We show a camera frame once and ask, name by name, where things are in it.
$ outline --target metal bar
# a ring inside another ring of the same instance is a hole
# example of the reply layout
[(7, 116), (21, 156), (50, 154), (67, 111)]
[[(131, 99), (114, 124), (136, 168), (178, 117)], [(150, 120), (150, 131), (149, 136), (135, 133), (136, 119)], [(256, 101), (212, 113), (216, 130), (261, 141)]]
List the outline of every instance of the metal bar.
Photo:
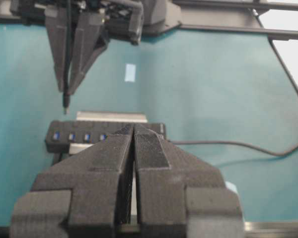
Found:
[(298, 31), (274, 30), (265, 28), (244, 28), (244, 27), (225, 27), (207, 25), (181, 25), (181, 29), (208, 30), (208, 31), (227, 31), (227, 32), (246, 32), (266, 34), (272, 40), (298, 40)]
[[(245, 238), (298, 238), (298, 222), (245, 222)], [(8, 227), (0, 227), (0, 237), (8, 238)], [(140, 225), (120, 225), (118, 238), (140, 238)]]
[(242, 0), (173, 0), (173, 3), (180, 6), (217, 6), (298, 11), (298, 4), (284, 2), (245, 2)]
[(147, 123), (142, 113), (77, 112), (76, 120)]
[(245, 222), (246, 238), (298, 238), (298, 222)]

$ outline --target cable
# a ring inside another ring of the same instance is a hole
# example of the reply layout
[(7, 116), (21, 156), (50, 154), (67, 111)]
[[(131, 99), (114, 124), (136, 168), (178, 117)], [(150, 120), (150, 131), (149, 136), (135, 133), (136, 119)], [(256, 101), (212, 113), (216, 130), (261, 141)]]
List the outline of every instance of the cable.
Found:
[(283, 157), (291, 154), (292, 152), (296, 151), (298, 149), (298, 144), (292, 147), (289, 150), (286, 150), (284, 152), (273, 152), (270, 150), (266, 150), (263, 148), (260, 148), (255, 145), (243, 143), (243, 142), (237, 142), (237, 141), (225, 141), (225, 140), (193, 140), (193, 141), (169, 141), (174, 145), (212, 145), (212, 144), (223, 144), (223, 145), (236, 145), (236, 146), (242, 146), (247, 147), (252, 150), (256, 150), (268, 155), (276, 156), (276, 157)]
[(67, 33), (66, 33), (66, 50), (65, 50), (65, 67), (64, 67), (64, 91), (63, 91), (63, 108), (64, 114), (67, 114), (70, 105), (71, 96), (68, 94), (69, 89), (69, 70), (71, 65), (71, 47), (72, 47), (72, 3), (67, 0)]

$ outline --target paper sticker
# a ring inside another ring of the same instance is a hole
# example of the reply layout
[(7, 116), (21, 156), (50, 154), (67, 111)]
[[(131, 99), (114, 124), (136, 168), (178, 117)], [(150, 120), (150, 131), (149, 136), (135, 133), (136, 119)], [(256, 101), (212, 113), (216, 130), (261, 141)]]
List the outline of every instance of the paper sticker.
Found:
[(136, 65), (128, 63), (126, 64), (125, 82), (134, 83), (136, 80)]

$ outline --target blue usb port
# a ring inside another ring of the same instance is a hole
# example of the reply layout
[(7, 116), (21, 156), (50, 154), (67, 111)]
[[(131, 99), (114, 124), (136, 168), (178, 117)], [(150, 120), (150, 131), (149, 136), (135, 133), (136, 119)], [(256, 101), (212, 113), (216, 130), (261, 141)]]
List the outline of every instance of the blue usb port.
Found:
[(90, 134), (85, 134), (84, 141), (89, 142), (90, 141)]
[(60, 132), (55, 131), (52, 137), (53, 140), (59, 140), (60, 139)]
[(75, 141), (75, 134), (74, 133), (69, 134), (69, 141)]
[(105, 139), (106, 139), (106, 137), (107, 137), (106, 135), (104, 135), (104, 134), (101, 134), (101, 135), (100, 135), (100, 137), (99, 137), (99, 140), (100, 140), (100, 141), (102, 141), (102, 140), (105, 140)]

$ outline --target white label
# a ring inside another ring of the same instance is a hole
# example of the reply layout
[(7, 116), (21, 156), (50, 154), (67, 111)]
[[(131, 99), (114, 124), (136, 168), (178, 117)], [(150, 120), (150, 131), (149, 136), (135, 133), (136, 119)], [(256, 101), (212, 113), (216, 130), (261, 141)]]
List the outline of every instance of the white label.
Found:
[(136, 65), (128, 63), (126, 64), (125, 82), (134, 83), (136, 80)]
[(232, 192), (235, 192), (236, 194), (238, 194), (238, 191), (237, 191), (237, 187), (234, 183), (231, 183), (231, 182), (228, 182), (228, 181), (225, 181), (225, 185), (226, 187), (231, 190)]

